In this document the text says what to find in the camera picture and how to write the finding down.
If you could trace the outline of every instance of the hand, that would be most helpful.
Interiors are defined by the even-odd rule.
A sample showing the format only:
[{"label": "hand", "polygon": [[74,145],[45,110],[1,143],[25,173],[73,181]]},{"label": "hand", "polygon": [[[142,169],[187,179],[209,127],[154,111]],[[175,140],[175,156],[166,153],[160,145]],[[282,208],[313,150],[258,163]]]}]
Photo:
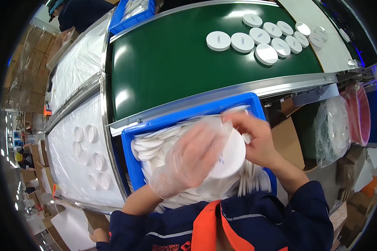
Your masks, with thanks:
[{"label": "hand", "polygon": [[269,124],[245,113],[229,113],[223,116],[224,122],[229,120],[240,133],[248,133],[252,138],[250,144],[246,144],[246,159],[263,167],[273,165],[280,154],[274,148]]},{"label": "hand", "polygon": [[109,242],[109,236],[102,228],[95,229],[93,236],[96,241]]},{"label": "hand", "polygon": [[153,173],[149,182],[152,191],[165,200],[201,185],[215,166],[231,130],[219,118],[200,120],[166,154],[165,165]]}]

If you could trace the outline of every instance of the yellow hard hat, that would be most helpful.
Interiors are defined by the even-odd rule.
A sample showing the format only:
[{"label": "yellow hard hat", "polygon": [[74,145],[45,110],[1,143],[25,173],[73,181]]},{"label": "yellow hard hat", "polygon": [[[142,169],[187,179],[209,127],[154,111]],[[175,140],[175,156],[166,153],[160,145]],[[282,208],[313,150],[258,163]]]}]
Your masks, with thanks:
[{"label": "yellow hard hat", "polygon": [[21,153],[16,153],[15,154],[15,160],[18,161],[18,162],[22,161],[22,154]]}]

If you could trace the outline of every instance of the worker in blue shirt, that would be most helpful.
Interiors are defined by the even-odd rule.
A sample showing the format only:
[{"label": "worker in blue shirt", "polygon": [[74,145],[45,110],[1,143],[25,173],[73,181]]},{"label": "worker in blue shirt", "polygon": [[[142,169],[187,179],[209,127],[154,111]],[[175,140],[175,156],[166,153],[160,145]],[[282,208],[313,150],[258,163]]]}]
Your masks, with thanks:
[{"label": "worker in blue shirt", "polygon": [[253,191],[211,203],[202,201],[148,216],[162,199],[202,184],[217,161],[222,139],[204,124],[184,134],[149,184],[132,193],[114,211],[109,236],[96,229],[99,251],[105,250],[330,250],[334,238],[321,184],[274,148],[269,124],[245,113],[223,116],[240,133],[252,136],[246,159],[269,168],[287,191],[285,207],[277,197]]},{"label": "worker in blue shirt", "polygon": [[73,28],[78,33],[83,33],[114,7],[105,0],[51,0],[47,6],[49,22],[55,17],[59,18],[60,36],[63,40]]}]

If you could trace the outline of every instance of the blue plastic tray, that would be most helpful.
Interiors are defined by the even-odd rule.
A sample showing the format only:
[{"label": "blue plastic tray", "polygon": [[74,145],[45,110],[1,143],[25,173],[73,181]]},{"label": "blue plastic tray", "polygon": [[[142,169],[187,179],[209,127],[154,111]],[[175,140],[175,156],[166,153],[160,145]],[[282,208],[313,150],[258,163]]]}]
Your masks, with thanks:
[{"label": "blue plastic tray", "polygon": [[[144,174],[141,170],[141,162],[134,158],[131,151],[131,141],[134,139],[134,135],[157,131],[162,128],[172,126],[179,121],[198,115],[220,114],[226,109],[239,104],[250,105],[249,110],[251,113],[257,118],[265,120],[265,115],[257,95],[254,93],[244,93],[172,113],[160,118],[155,118],[153,120],[124,129],[121,133],[121,139],[123,143],[127,170],[129,172],[134,190],[136,191],[145,185]],[[276,177],[270,169],[264,168],[264,170],[268,173],[271,180],[271,193],[276,196]]]},{"label": "blue plastic tray", "polygon": [[123,14],[124,14],[124,9],[127,4],[128,0],[121,0],[115,10],[115,13],[113,14],[111,23],[109,25],[109,31],[116,35],[117,33],[130,28],[131,26],[140,23],[151,16],[155,14],[155,1],[154,0],[149,0],[148,2],[148,9],[144,12],[141,12],[135,16],[132,16],[123,22],[120,22]]}]

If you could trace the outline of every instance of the clear plastic glove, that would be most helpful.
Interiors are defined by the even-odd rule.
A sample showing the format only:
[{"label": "clear plastic glove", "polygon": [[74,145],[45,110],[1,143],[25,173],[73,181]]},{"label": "clear plastic glove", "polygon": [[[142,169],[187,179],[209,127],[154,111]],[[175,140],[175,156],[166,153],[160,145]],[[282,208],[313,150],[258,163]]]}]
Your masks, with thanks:
[{"label": "clear plastic glove", "polygon": [[231,123],[205,117],[167,152],[165,165],[156,169],[150,179],[152,191],[169,199],[188,188],[201,185],[218,161],[232,132]]}]

